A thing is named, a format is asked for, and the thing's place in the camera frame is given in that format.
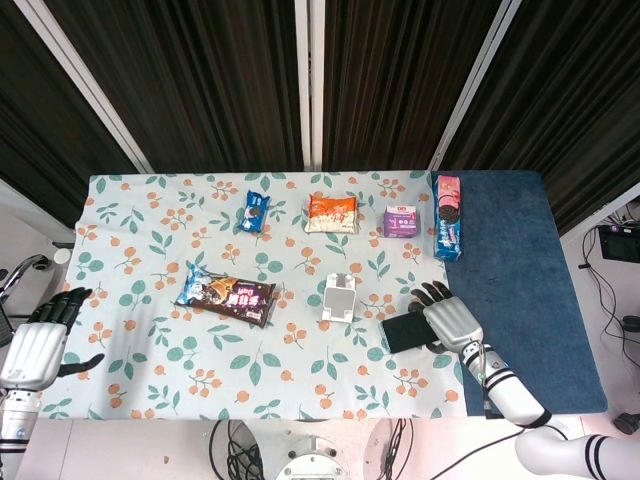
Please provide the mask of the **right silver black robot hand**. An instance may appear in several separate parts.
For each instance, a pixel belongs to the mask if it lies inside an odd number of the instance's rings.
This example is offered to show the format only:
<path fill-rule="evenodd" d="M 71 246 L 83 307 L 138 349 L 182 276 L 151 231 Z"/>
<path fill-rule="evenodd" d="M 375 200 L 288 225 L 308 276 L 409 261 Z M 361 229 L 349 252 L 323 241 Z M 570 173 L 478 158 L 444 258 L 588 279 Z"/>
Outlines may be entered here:
<path fill-rule="evenodd" d="M 442 282 L 423 282 L 410 293 L 415 298 L 410 307 L 424 316 L 446 350 L 461 354 L 472 344 L 482 344 L 484 332 L 478 320 Z"/>

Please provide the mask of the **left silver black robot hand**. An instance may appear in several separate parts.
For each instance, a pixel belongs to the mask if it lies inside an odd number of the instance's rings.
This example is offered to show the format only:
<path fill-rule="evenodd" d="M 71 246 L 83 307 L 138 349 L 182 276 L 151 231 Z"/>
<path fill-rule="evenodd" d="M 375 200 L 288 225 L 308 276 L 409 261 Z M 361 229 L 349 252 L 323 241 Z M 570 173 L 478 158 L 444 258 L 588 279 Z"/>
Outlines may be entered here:
<path fill-rule="evenodd" d="M 89 371 L 104 360 L 99 353 L 84 362 L 63 362 L 68 336 L 91 293 L 83 287 L 60 292 L 17 328 L 1 369 L 3 389 L 44 391 L 56 379 Z"/>

